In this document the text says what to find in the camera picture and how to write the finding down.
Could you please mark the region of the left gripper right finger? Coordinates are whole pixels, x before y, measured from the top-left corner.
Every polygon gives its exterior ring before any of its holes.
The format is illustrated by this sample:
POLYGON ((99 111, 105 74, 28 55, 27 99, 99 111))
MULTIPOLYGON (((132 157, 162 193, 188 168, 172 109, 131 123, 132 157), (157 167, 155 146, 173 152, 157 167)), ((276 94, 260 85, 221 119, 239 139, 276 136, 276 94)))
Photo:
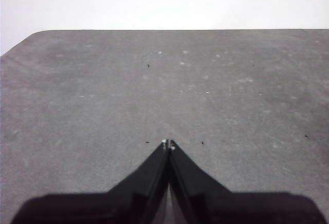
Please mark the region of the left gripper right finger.
POLYGON ((170 186, 187 223, 326 223, 308 197, 289 192, 232 192, 170 140, 170 186))

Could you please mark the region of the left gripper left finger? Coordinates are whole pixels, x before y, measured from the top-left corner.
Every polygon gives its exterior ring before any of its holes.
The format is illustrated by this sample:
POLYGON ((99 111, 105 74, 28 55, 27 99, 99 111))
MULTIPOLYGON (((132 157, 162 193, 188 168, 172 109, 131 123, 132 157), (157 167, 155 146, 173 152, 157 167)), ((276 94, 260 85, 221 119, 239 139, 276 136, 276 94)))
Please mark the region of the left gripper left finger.
POLYGON ((12 223, 152 223, 168 187, 168 140, 111 190, 26 201, 12 223))

